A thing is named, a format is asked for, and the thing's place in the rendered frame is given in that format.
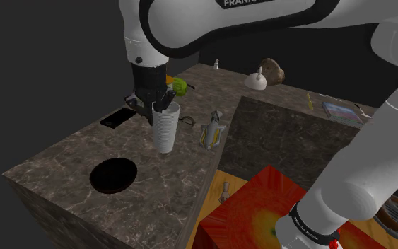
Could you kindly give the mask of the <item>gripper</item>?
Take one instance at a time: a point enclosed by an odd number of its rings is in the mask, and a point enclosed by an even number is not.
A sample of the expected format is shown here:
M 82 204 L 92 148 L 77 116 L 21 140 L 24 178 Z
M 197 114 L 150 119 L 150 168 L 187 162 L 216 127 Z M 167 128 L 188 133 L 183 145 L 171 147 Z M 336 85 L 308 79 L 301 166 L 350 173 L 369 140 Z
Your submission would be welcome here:
M 169 107 L 176 96 L 176 91 L 166 91 L 166 64 L 156 67 L 144 67 L 132 64 L 131 67 L 138 113 L 148 120 L 150 126 L 153 126 L 152 108 L 155 98 L 157 98 L 155 111 L 162 113 Z

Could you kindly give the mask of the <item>white ribbed cup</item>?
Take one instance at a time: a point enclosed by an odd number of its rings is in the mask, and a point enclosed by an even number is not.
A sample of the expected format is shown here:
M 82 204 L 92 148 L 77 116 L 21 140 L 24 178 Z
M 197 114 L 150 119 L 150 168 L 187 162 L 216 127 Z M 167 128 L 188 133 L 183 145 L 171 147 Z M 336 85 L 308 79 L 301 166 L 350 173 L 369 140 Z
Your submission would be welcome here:
M 180 106 L 173 101 L 162 112 L 152 110 L 152 113 L 153 145 L 159 153 L 170 153 L 175 142 Z

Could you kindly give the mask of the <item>green round vegetable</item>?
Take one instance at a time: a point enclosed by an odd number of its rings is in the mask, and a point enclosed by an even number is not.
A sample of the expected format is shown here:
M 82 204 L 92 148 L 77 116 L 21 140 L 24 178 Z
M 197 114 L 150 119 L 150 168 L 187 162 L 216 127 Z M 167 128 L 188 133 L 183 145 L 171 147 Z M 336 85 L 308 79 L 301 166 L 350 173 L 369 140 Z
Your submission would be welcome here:
M 186 94 L 188 85 L 185 80 L 181 78 L 174 78 L 172 82 L 172 89 L 176 92 L 176 96 L 182 97 Z

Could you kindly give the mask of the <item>black phone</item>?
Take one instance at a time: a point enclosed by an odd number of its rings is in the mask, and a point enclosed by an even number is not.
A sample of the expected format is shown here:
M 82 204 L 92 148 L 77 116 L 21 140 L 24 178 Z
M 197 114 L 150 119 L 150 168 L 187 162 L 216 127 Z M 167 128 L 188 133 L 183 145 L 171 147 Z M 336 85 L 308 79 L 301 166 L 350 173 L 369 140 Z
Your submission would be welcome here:
M 115 129 L 120 126 L 123 122 L 127 121 L 131 117 L 135 116 L 136 111 L 129 108 L 121 108 L 120 110 L 112 113 L 108 117 L 100 121 L 101 125 Z

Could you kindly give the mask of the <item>grey and yellow toy figure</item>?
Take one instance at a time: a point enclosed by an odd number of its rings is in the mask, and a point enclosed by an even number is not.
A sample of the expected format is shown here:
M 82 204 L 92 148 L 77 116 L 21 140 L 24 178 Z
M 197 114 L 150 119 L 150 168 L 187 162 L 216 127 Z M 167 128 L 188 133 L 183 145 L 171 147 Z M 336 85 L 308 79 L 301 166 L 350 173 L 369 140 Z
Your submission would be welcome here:
M 220 118 L 223 113 L 219 110 L 214 110 L 211 113 L 211 120 L 208 124 L 201 125 L 201 137 L 199 145 L 210 151 L 212 148 L 217 147 L 221 142 L 223 131 L 226 129 L 225 125 L 220 125 Z

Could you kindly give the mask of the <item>black round plate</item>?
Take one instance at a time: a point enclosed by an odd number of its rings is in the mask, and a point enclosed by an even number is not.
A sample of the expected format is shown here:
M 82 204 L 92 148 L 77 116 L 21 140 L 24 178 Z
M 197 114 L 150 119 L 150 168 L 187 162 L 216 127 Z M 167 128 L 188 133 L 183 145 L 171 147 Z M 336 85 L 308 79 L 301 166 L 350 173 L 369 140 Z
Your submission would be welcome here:
M 103 194 L 115 194 L 127 189 L 136 179 L 138 168 L 127 158 L 110 158 L 94 167 L 90 173 L 92 187 Z

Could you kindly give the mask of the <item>small tan hand figure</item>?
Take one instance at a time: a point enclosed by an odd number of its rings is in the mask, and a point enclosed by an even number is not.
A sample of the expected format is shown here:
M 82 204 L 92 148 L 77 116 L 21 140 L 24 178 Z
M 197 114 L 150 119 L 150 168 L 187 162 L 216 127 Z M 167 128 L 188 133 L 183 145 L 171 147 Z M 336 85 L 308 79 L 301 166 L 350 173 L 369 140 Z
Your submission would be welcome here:
M 229 187 L 230 187 L 230 183 L 229 182 L 224 182 L 223 183 L 223 190 L 222 190 L 221 196 L 218 199 L 218 201 L 221 204 L 223 204 L 230 197 Z

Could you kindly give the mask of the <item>brown rough lump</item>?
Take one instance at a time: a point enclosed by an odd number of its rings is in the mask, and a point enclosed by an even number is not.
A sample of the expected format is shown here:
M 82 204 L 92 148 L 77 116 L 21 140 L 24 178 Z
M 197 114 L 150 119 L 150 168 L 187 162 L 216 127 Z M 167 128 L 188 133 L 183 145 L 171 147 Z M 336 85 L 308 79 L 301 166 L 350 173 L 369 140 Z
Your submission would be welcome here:
M 285 73 L 278 63 L 271 59 L 265 58 L 261 61 L 262 75 L 265 77 L 268 86 L 282 84 L 285 79 Z

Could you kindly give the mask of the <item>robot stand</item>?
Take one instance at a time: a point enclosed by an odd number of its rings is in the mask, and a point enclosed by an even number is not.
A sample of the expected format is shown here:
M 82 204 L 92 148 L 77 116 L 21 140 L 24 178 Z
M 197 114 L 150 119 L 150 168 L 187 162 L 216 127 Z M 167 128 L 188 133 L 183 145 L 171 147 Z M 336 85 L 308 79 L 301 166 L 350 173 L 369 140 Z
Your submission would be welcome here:
M 305 193 L 266 166 L 199 222 L 192 249 L 281 249 L 275 224 Z

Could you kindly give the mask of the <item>book with purple cover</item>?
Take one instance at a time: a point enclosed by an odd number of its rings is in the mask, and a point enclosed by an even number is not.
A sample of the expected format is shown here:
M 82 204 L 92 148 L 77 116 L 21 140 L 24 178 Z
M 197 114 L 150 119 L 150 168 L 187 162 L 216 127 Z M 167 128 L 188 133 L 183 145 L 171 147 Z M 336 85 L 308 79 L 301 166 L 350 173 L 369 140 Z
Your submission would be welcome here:
M 322 102 L 322 107 L 329 120 L 351 127 L 361 128 L 364 123 L 350 108 L 345 108 L 328 102 Z

